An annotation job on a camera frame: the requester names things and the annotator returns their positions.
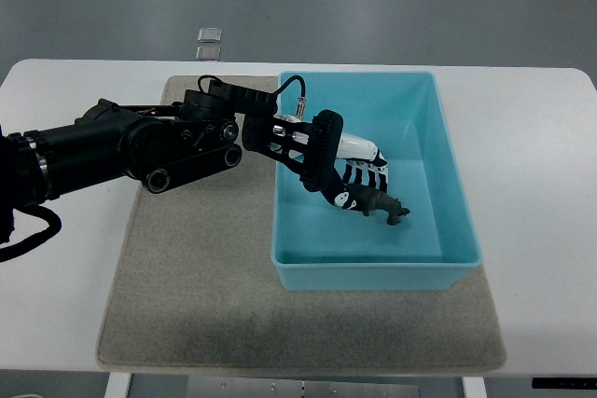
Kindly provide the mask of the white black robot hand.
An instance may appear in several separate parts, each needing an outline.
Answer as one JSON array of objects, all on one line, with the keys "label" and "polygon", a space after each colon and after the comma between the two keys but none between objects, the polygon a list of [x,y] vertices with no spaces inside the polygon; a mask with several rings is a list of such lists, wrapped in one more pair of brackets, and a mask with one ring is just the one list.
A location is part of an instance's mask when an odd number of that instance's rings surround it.
[{"label": "white black robot hand", "polygon": [[342,117],[324,110],[312,122],[302,122],[293,138],[307,148],[300,172],[305,188],[320,192],[335,207],[356,211],[347,185],[373,186],[387,193],[388,165],[375,143],[345,134],[342,128]]}]

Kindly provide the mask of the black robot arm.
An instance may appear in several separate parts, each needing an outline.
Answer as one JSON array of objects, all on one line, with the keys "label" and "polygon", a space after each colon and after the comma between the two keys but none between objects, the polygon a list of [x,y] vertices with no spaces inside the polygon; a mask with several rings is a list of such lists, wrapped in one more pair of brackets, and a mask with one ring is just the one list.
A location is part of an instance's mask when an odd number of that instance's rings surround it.
[{"label": "black robot arm", "polygon": [[1,138],[1,258],[56,236],[46,202],[122,176],[159,194],[236,167],[243,151],[283,163],[304,187],[331,182],[343,121],[325,110],[309,122],[278,116],[276,92],[204,75],[182,101],[123,106],[100,100],[73,124]]}]

